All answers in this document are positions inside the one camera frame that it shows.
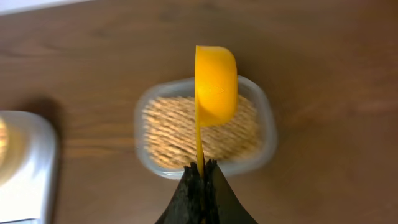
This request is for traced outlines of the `yellow measuring scoop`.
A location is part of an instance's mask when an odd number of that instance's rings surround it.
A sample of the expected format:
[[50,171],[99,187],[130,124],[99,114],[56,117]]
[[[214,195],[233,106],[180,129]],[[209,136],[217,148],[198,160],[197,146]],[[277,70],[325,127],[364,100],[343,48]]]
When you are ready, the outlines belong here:
[[237,108],[238,75],[234,55],[225,47],[195,47],[195,132],[197,167],[204,176],[201,128],[229,122]]

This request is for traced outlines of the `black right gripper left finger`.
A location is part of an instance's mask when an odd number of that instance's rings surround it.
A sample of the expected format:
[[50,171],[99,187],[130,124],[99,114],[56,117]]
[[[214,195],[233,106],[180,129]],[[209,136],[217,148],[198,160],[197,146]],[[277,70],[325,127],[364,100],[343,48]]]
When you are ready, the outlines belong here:
[[184,167],[175,192],[155,224],[200,224],[203,220],[203,180],[194,162]]

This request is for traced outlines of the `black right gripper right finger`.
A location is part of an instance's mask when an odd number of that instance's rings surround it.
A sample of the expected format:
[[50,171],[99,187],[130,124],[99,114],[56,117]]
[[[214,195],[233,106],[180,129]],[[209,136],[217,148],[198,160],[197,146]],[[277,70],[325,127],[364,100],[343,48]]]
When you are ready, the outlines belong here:
[[257,224],[213,159],[205,165],[205,219],[215,224]]

